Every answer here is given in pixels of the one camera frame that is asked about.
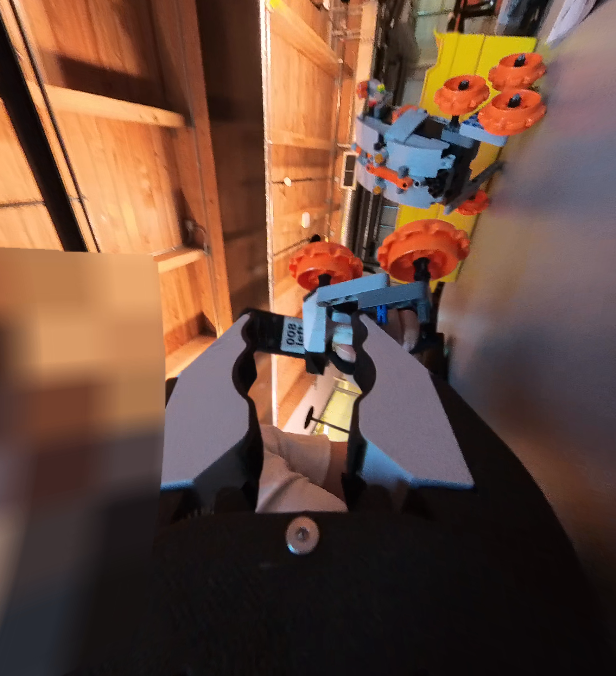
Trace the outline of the person's left hand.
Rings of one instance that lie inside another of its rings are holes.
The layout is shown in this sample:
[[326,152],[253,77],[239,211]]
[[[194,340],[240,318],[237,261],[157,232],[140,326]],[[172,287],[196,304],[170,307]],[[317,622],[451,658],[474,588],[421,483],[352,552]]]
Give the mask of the person's left hand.
[[[388,309],[388,321],[382,328],[404,351],[411,353],[419,340],[421,327],[418,316],[412,309]],[[332,342],[331,349],[345,362],[356,360],[356,353],[351,345]]]

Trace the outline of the black light stand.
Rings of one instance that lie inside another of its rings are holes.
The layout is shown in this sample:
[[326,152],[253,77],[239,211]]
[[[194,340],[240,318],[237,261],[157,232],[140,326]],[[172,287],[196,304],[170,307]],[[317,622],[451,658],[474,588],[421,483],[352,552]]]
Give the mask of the black light stand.
[[303,432],[307,435],[323,435],[333,442],[346,442],[350,435],[350,418],[342,415],[328,416],[326,413],[317,414],[314,407],[310,407],[304,417]]

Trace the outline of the grey desk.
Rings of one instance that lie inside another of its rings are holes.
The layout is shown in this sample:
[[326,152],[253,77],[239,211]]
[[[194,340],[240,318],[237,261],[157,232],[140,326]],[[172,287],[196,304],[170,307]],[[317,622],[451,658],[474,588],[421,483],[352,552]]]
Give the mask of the grey desk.
[[616,1],[540,52],[547,114],[506,144],[440,324],[451,384],[546,493],[616,649]]

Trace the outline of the yellow storage bin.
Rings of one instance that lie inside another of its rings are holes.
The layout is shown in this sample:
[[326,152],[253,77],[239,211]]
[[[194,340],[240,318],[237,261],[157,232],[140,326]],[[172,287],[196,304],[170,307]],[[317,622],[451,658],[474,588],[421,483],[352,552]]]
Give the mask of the yellow storage bin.
[[[442,117],[433,100],[436,91],[449,78],[461,74],[476,74],[488,80],[489,71],[498,62],[515,52],[534,52],[537,39],[534,37],[497,37],[465,35],[457,32],[435,33],[438,56],[425,75],[419,106],[431,115]],[[479,215],[462,215],[453,212],[444,214],[444,208],[433,205],[427,209],[401,206],[398,208],[396,229],[421,219],[445,220],[457,229],[472,236]]]

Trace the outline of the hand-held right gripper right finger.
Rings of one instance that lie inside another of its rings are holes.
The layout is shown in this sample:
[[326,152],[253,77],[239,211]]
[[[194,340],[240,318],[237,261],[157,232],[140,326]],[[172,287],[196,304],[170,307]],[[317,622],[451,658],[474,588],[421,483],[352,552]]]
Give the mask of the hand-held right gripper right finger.
[[418,489],[469,491],[475,480],[430,371],[362,312],[352,318],[353,405],[346,471],[350,512],[367,493],[399,508]]

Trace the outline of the grey orange block robot model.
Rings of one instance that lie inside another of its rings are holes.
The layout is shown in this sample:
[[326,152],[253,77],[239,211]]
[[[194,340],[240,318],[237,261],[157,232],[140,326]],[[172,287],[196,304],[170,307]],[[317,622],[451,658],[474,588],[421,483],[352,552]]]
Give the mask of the grey orange block robot model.
[[393,106],[392,92],[379,80],[358,83],[363,100],[352,153],[354,177],[373,195],[399,206],[444,208],[444,214],[478,215],[489,206],[482,185],[501,171],[493,161],[472,173],[482,144],[502,147],[546,114],[533,85],[546,74],[540,54],[503,57],[484,79],[461,74],[446,80],[433,96],[440,115],[419,106]]

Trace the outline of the grey beam orange wheel assembly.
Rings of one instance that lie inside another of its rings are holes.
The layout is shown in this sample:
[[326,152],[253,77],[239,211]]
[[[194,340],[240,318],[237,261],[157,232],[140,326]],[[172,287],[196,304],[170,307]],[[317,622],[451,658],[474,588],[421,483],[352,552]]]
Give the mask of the grey beam orange wheel assembly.
[[379,326],[387,323],[388,309],[412,309],[421,328],[411,354],[440,348],[430,283],[453,272],[469,251],[466,232],[438,219],[417,220],[388,235],[377,251],[381,272],[374,274],[364,275],[362,260],[343,245],[307,244],[290,262],[290,274],[307,291],[301,318],[306,349],[324,349],[325,309],[360,311]]

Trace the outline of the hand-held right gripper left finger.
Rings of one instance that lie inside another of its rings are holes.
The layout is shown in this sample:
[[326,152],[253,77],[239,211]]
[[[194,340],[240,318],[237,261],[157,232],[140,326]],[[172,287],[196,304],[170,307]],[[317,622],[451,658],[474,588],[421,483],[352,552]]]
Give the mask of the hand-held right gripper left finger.
[[253,315],[243,314],[176,378],[166,405],[161,491],[189,490],[212,512],[225,499],[255,511],[264,451],[249,390]]

